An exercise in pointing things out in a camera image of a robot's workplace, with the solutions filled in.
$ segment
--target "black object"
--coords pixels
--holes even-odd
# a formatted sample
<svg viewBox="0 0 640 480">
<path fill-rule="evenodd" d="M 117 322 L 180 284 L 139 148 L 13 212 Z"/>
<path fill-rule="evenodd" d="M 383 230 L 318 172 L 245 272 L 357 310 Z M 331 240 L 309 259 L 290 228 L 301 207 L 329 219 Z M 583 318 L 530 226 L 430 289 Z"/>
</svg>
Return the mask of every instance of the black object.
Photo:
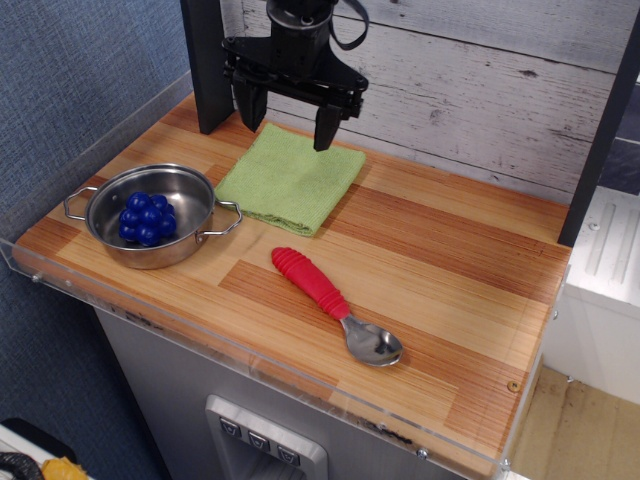
<svg viewBox="0 0 640 480">
<path fill-rule="evenodd" d="M 180 0 L 200 132 L 209 134 L 234 111 L 222 75 L 225 52 L 220 0 Z"/>
<path fill-rule="evenodd" d="M 573 200 L 565 219 L 558 243 L 573 247 L 598 181 L 604 169 L 607 155 L 616 136 L 616 131 L 631 98 L 631 93 L 640 71 L 640 12 L 629 35 L 627 48 L 622 56 L 618 74 L 613 82 L 611 94 L 602 113 L 598 130 L 591 144 L 591 150 L 582 170 L 582 175 L 573 194 Z"/>
<path fill-rule="evenodd" d="M 76 453 L 71 447 L 26 420 L 22 418 L 7 418 L 0 423 L 25 440 L 46 450 L 52 456 L 58 458 L 67 457 L 71 462 L 78 463 Z"/>
<path fill-rule="evenodd" d="M 333 36 L 340 48 L 351 50 L 367 34 L 369 17 L 358 0 L 344 0 L 364 20 L 365 30 L 351 43 L 340 42 L 333 30 L 338 0 L 267 0 L 271 36 L 229 37 L 225 76 L 233 86 L 243 123 L 256 131 L 267 111 L 267 93 L 317 105 L 314 148 L 326 150 L 340 122 L 358 117 L 365 77 L 340 61 L 329 46 Z"/>
<path fill-rule="evenodd" d="M 0 471 L 9 472 L 15 480 L 44 480 L 38 463 L 24 453 L 0 453 Z"/>
</svg>

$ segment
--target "spoon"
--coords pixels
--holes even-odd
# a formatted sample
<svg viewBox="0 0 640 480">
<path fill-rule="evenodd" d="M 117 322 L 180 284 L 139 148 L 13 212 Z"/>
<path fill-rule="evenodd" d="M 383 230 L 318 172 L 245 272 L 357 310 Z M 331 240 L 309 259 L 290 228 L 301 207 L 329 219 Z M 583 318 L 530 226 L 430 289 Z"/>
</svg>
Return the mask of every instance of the spoon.
<svg viewBox="0 0 640 480">
<path fill-rule="evenodd" d="M 400 360 L 403 351 L 400 341 L 388 331 L 354 317 L 340 291 L 311 260 L 289 247 L 274 248 L 271 260 L 285 278 L 340 321 L 347 348 L 357 360 L 374 367 L 393 365 Z"/>
</svg>

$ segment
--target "metal control panel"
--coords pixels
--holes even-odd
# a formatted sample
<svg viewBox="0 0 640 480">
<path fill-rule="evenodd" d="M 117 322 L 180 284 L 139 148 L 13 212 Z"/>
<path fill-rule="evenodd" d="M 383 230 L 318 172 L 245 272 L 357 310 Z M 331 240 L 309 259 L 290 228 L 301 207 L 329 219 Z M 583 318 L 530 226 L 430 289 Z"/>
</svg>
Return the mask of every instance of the metal control panel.
<svg viewBox="0 0 640 480">
<path fill-rule="evenodd" d="M 327 452 L 313 440 L 217 395 L 207 398 L 206 414 L 230 480 L 275 480 L 284 471 L 289 472 L 286 478 L 328 479 Z"/>
</svg>

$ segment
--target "whitewashed wooden backdrop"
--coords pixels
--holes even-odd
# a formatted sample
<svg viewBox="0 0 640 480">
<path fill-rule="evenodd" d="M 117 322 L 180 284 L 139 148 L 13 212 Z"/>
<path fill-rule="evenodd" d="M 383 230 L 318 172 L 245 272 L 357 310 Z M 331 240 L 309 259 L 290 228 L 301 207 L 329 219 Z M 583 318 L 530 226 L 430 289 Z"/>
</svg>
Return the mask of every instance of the whitewashed wooden backdrop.
<svg viewBox="0 0 640 480">
<path fill-rule="evenodd" d="M 351 52 L 370 82 L 338 137 L 571 201 L 640 0 L 361 0 Z M 267 36 L 264 0 L 223 2 L 228 35 Z M 339 37 L 363 24 L 342 2 Z M 313 130 L 315 107 L 269 94 L 267 119 Z"/>
</svg>

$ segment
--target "wooden floor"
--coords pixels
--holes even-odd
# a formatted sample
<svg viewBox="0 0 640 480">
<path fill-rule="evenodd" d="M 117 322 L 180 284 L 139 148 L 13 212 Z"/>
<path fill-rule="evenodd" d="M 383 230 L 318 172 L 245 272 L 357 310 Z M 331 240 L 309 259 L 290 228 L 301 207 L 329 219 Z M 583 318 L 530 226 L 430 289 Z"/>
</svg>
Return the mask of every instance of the wooden floor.
<svg viewBox="0 0 640 480">
<path fill-rule="evenodd" d="M 512 471 L 530 480 L 640 479 L 640 405 L 543 368 Z"/>
</svg>

